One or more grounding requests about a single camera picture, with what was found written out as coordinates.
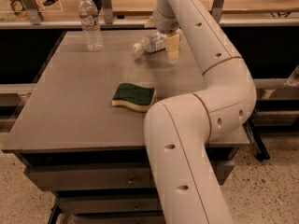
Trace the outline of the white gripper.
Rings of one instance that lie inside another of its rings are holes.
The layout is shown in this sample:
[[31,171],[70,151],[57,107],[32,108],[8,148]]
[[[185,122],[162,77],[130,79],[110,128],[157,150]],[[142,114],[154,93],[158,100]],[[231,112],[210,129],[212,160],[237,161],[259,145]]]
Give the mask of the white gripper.
[[168,34],[165,40],[168,58],[170,61],[178,59],[180,36],[175,31],[178,29],[179,23],[176,15],[176,5],[173,0],[157,0],[152,17],[149,17],[144,27],[156,27],[160,33]]

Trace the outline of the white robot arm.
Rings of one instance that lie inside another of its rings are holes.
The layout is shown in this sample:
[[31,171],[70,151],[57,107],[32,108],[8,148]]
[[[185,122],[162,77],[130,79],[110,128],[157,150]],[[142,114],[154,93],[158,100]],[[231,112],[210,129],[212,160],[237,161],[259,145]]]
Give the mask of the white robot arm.
[[241,127],[256,103],[245,61],[200,0],[158,0],[160,32],[176,22],[204,89],[163,99],[144,120],[144,138],[166,224],[234,224],[206,154],[206,142]]

